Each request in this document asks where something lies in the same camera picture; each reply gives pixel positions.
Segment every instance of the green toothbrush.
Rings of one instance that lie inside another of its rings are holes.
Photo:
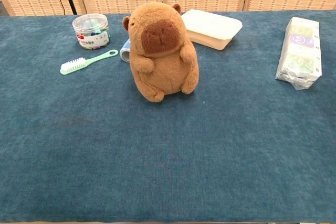
[[[63,75],[70,74],[72,72],[75,72],[77,70],[80,70],[82,68],[86,68],[88,65],[102,59],[110,58],[113,56],[116,56],[118,54],[118,51],[115,49],[112,49],[110,51],[107,51],[103,53],[102,55],[96,56],[94,58],[86,60],[85,58],[78,58],[75,60],[68,61],[67,63],[63,63],[61,65],[60,73]]]

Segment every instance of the packaged tissue pack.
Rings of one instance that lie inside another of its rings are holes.
[[[286,28],[276,79],[308,89],[322,75],[319,22],[293,17]]]

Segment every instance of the container lid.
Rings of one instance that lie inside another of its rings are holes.
[[[107,18],[103,14],[92,13],[79,16],[72,22],[75,31],[94,32],[100,30],[108,24]]]
[[[232,39],[243,27],[237,19],[202,10],[190,9],[181,17],[187,30],[216,39]]]

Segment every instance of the jar lid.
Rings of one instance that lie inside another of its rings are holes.
[[[72,22],[72,26],[75,31],[87,33],[105,28],[107,24],[108,21],[106,16],[99,13],[85,14],[77,17]]]

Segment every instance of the brown fur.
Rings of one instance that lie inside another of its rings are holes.
[[[189,94],[198,84],[196,50],[186,35],[178,4],[154,2],[122,21],[131,40],[130,66],[141,94],[161,102],[167,94]]]

